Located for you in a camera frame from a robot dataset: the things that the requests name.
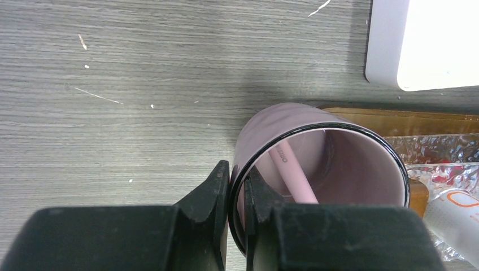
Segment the orange cap toothpaste tube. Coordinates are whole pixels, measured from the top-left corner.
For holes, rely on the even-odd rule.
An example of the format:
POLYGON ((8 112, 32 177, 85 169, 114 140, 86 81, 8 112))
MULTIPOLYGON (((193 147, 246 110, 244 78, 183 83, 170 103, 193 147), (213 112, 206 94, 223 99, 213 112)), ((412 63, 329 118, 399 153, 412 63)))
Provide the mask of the orange cap toothpaste tube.
POLYGON ((478 268, 478 198, 447 189, 428 203, 423 220, 444 261, 465 260, 478 268))

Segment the purple mug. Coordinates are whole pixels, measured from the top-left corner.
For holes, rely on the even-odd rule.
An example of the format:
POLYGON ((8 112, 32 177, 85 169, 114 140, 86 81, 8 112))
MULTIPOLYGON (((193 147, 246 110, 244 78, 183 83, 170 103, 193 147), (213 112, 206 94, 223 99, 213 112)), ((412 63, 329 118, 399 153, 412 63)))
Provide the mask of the purple mug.
POLYGON ((326 204, 408 207, 406 167, 376 132, 300 103, 280 103, 256 113, 242 128, 234 151, 228 213, 230 232, 245 252, 243 183, 253 168, 286 200, 293 197, 272 160, 287 141, 316 199, 326 204))

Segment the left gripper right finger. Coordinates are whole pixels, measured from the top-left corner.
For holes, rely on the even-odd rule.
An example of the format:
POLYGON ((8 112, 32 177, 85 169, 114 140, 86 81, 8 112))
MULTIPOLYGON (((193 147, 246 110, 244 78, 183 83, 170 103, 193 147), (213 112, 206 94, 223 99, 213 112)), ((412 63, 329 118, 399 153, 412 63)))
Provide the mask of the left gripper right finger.
POLYGON ((404 207, 289 203, 253 169, 244 181, 247 270, 444 270, 404 207))

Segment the white plastic tray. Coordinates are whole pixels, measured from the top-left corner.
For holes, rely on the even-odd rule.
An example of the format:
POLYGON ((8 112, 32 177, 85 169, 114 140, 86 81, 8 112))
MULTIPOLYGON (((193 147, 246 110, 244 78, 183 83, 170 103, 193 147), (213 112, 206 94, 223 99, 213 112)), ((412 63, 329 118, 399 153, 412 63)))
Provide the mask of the white plastic tray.
POLYGON ((404 91, 478 85, 478 1, 373 1, 365 77, 404 91))

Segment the clear glass holder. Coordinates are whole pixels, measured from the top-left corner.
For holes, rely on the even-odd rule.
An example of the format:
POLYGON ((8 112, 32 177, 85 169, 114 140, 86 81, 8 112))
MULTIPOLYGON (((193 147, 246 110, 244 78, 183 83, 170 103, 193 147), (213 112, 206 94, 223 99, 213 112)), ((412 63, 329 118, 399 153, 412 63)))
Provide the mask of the clear glass holder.
POLYGON ((478 198, 478 134, 387 137, 403 159, 409 177, 424 183, 430 202, 447 189, 478 198))

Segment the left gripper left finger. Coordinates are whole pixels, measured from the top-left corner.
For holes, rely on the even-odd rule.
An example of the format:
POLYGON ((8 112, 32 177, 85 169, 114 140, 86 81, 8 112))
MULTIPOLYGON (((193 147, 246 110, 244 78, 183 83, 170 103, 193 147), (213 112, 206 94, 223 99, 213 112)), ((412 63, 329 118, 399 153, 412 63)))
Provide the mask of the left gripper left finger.
POLYGON ((171 206, 44 208, 2 270, 224 270, 229 163, 171 206))

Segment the pink toothbrush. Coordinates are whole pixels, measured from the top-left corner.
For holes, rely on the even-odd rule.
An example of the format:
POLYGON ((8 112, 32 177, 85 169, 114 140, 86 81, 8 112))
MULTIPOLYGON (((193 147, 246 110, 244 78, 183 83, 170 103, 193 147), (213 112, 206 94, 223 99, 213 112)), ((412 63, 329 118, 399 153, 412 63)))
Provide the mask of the pink toothbrush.
POLYGON ((296 203, 318 204, 314 191, 287 139, 269 152, 284 184, 296 203))

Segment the oval wooden tray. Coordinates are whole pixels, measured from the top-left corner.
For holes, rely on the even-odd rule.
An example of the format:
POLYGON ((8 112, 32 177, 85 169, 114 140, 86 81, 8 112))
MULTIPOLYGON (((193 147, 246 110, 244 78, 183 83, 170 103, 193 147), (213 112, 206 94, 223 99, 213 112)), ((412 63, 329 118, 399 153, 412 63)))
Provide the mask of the oval wooden tray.
POLYGON ((325 111, 383 137, 478 133, 477 115, 344 107, 326 108, 325 111))

